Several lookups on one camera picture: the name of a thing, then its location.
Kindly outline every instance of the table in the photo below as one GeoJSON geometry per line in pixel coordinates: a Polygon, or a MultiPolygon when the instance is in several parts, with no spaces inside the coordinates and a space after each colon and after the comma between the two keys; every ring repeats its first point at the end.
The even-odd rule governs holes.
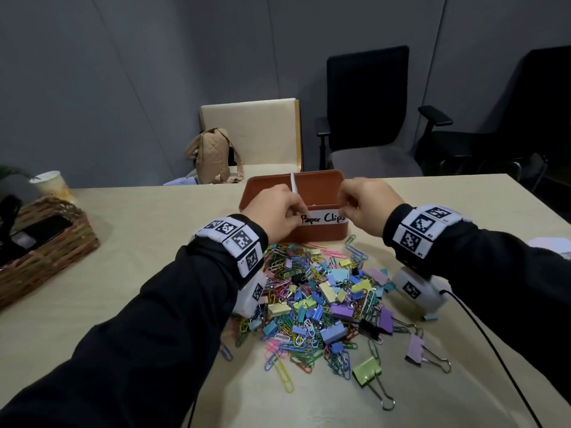
{"type": "MultiPolygon", "coordinates": [[[[571,238],[571,226],[508,176],[387,181],[413,205],[447,205],[483,228],[510,232],[523,240],[571,238]]],[[[101,247],[0,313],[0,405],[66,360],[89,328],[123,308],[197,228],[236,212],[243,189],[244,184],[74,191],[101,247]]],[[[366,267],[384,266],[390,275],[398,271],[401,265],[393,250],[349,225],[357,236],[355,247],[371,257],[366,267]]],[[[341,249],[342,243],[331,246],[341,249]]],[[[494,285],[501,282],[490,276],[482,290],[494,297],[494,285]]],[[[386,295],[384,302],[397,318],[414,318],[413,308],[399,293],[386,295]]],[[[226,330],[223,340],[234,360],[217,357],[200,392],[192,425],[533,426],[496,357],[456,302],[447,302],[439,320],[423,326],[426,345],[450,359],[453,371],[446,375],[435,367],[418,368],[405,362],[408,337],[387,337],[380,354],[383,384],[396,399],[392,412],[381,410],[368,388],[333,375],[323,360],[311,375],[284,361],[295,384],[294,393],[287,394],[275,370],[264,371],[261,343],[249,337],[236,349],[226,330]]],[[[514,327],[525,325],[514,319],[514,327]]],[[[537,370],[489,333],[543,425],[568,426],[571,407],[537,370]]],[[[358,337],[356,342],[359,349],[350,352],[354,365],[368,357],[367,341],[358,337]]],[[[534,345],[533,337],[529,345],[534,345]]]]}

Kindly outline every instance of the black mesh backrest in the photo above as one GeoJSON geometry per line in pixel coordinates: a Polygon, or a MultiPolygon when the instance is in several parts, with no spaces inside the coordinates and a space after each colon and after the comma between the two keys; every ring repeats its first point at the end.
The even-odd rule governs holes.
{"type": "Polygon", "coordinates": [[[571,46],[525,56],[499,132],[507,145],[547,153],[571,143],[571,46]]]}
{"type": "Polygon", "coordinates": [[[392,143],[407,113],[408,46],[327,60],[330,148],[392,143]]]}

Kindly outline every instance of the hand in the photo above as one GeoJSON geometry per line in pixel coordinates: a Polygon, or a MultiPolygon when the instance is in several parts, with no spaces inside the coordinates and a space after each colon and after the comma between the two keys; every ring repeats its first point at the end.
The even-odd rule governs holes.
{"type": "Polygon", "coordinates": [[[340,215],[371,236],[382,237],[390,214],[404,201],[383,179],[357,177],[341,183],[339,204],[340,215]]]}
{"type": "Polygon", "coordinates": [[[289,190],[287,185],[264,189],[248,204],[242,215],[250,218],[264,229],[270,245],[288,236],[302,224],[301,216],[307,206],[302,198],[289,190]]]}

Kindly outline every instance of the black cable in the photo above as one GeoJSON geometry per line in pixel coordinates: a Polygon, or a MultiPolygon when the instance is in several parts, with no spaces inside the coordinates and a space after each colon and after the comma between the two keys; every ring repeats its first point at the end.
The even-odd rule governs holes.
{"type": "Polygon", "coordinates": [[[501,366],[503,366],[503,369],[505,370],[505,373],[508,374],[509,379],[512,381],[513,387],[516,388],[518,394],[520,395],[520,398],[522,399],[522,401],[524,402],[525,406],[528,408],[530,414],[532,415],[533,420],[535,421],[535,423],[537,424],[537,426],[539,428],[543,428],[543,426],[541,425],[539,419],[537,418],[537,416],[535,415],[535,413],[533,412],[531,406],[528,403],[528,400],[525,399],[525,396],[523,394],[523,392],[521,391],[520,387],[517,385],[516,381],[513,379],[512,374],[509,372],[509,369],[507,366],[505,366],[505,363],[503,362],[503,359],[500,356],[500,353],[498,353],[498,350],[496,350],[496,347],[494,347],[494,345],[492,344],[492,342],[490,341],[490,338],[488,338],[488,335],[486,335],[486,332],[484,332],[484,330],[482,329],[482,326],[480,326],[480,323],[477,322],[477,320],[474,318],[474,316],[472,315],[472,313],[466,308],[466,305],[464,305],[464,303],[458,298],[457,295],[455,295],[454,293],[448,291],[448,290],[440,290],[439,293],[441,295],[443,295],[444,293],[448,293],[449,295],[451,295],[454,299],[456,299],[456,301],[458,302],[458,304],[462,307],[462,309],[464,309],[466,311],[466,313],[468,314],[468,316],[472,319],[472,321],[474,322],[474,324],[478,327],[478,329],[482,332],[482,335],[484,335],[484,338],[486,338],[486,341],[488,341],[488,344],[490,345],[490,347],[492,347],[492,350],[494,350],[494,353],[496,353],[496,357],[498,358],[498,360],[501,363],[501,366]]]}
{"type": "Polygon", "coordinates": [[[186,428],[190,428],[190,424],[192,422],[192,417],[194,416],[194,409],[196,409],[196,401],[198,401],[198,396],[196,397],[196,399],[192,403],[192,411],[190,412],[189,424],[186,426],[186,428]]]}

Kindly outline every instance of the person's left arm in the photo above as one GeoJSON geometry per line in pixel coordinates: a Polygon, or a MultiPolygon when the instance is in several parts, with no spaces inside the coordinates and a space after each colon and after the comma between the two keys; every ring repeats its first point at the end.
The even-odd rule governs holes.
{"type": "MultiPolygon", "coordinates": [[[[264,251],[268,237],[275,243],[300,223],[292,211],[307,208],[278,186],[232,218],[256,233],[264,251]]],[[[18,393],[0,411],[0,426],[179,428],[214,363],[238,289],[255,272],[243,277],[222,244],[195,237],[116,317],[93,327],[71,359],[18,393]]]]}

